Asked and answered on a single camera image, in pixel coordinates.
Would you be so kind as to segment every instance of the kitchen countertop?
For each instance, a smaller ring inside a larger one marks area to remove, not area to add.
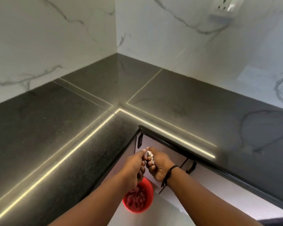
[[[283,209],[281,108],[116,54],[0,104],[0,225],[49,224],[140,130]]]

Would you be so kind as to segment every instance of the red bowl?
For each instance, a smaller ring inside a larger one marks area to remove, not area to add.
[[[126,207],[126,209],[128,209],[130,212],[132,213],[143,213],[144,211],[146,211],[150,205],[153,202],[153,197],[154,197],[154,191],[153,191],[153,187],[151,185],[151,183],[144,177],[142,179],[142,181],[138,184],[140,187],[142,187],[146,194],[147,194],[147,198],[146,198],[146,203],[143,206],[143,209],[139,210],[139,211],[132,211],[131,209],[128,208],[128,206],[126,205],[126,195],[123,198],[123,204]]]

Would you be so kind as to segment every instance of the black wristband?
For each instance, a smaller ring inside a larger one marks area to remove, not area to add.
[[[163,181],[162,181],[162,184],[161,184],[161,187],[164,187],[164,185],[168,186],[168,184],[166,183],[166,181],[169,179],[169,177],[171,176],[171,170],[173,170],[175,167],[179,167],[177,165],[174,165],[172,166],[168,172],[166,173],[166,176],[164,177]]]

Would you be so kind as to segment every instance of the wall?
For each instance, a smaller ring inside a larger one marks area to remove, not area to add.
[[[0,102],[116,50],[114,0],[0,0]]]
[[[283,108],[283,0],[115,0],[118,53]]]

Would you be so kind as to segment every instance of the switch plate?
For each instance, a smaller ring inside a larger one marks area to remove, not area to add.
[[[244,0],[214,0],[210,14],[224,18],[234,18]]]

